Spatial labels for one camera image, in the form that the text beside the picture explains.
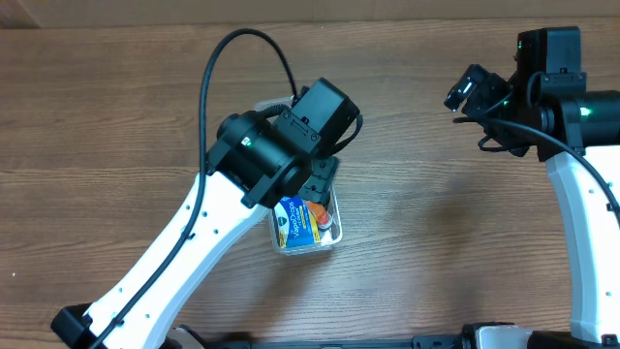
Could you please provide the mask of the blue yellow VapoDrops box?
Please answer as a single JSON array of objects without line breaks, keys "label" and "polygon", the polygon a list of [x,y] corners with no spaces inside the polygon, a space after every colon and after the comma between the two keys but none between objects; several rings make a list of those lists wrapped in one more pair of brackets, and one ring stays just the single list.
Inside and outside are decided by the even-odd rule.
[{"label": "blue yellow VapoDrops box", "polygon": [[273,213],[280,248],[307,247],[321,241],[316,218],[299,196],[282,198]]}]

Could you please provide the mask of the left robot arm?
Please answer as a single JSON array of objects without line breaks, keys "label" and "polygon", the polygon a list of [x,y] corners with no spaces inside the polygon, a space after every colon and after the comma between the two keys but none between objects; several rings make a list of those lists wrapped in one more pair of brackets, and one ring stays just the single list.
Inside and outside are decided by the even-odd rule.
[{"label": "left robot arm", "polygon": [[130,271],[92,303],[62,308],[52,331],[70,348],[200,348],[172,323],[226,251],[317,163],[344,147],[360,120],[354,102],[326,79],[298,101],[230,115],[182,207]]}]

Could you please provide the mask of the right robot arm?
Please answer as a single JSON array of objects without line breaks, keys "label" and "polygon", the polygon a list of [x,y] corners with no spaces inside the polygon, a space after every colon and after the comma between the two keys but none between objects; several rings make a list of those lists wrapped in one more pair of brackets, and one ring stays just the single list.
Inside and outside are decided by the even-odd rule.
[{"label": "right robot arm", "polygon": [[537,150],[561,210],[572,282],[566,332],[468,324],[455,348],[616,348],[619,345],[619,93],[590,91],[576,26],[518,34],[509,79],[470,65],[444,102],[477,123],[485,152]]}]

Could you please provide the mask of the orange tube white caps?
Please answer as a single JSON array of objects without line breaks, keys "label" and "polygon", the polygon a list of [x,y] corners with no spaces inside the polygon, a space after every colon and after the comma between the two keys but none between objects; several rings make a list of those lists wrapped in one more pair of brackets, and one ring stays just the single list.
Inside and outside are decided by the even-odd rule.
[{"label": "orange tube white caps", "polygon": [[306,201],[305,204],[310,213],[315,217],[318,228],[320,230],[328,230],[333,224],[333,218],[326,208],[321,204],[309,201]]}]

